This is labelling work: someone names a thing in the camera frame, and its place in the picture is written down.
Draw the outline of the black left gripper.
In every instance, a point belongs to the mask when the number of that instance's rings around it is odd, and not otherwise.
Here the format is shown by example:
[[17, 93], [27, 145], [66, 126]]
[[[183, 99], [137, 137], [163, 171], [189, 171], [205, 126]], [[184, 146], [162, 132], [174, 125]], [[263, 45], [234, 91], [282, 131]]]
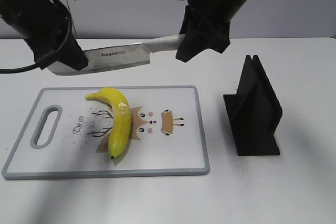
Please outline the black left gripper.
[[17, 31], [41, 69], [60, 62], [81, 70], [88, 59], [72, 34], [72, 20], [60, 0], [1, 0], [1, 19]]

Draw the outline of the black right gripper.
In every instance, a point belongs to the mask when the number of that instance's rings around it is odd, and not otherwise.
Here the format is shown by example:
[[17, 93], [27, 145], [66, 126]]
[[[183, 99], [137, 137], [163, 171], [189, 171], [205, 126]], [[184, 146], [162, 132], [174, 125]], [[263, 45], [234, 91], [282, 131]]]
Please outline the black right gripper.
[[222, 53], [229, 45], [231, 0], [187, 0], [176, 59], [188, 62], [205, 49]]

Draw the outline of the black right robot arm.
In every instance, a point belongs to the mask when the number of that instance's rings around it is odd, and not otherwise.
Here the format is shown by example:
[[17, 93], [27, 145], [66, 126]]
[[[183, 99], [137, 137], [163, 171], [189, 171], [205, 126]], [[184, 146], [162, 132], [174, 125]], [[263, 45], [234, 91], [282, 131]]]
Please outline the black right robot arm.
[[230, 45], [230, 22], [248, 0], [187, 0], [176, 58], [188, 62], [206, 49], [223, 53]]

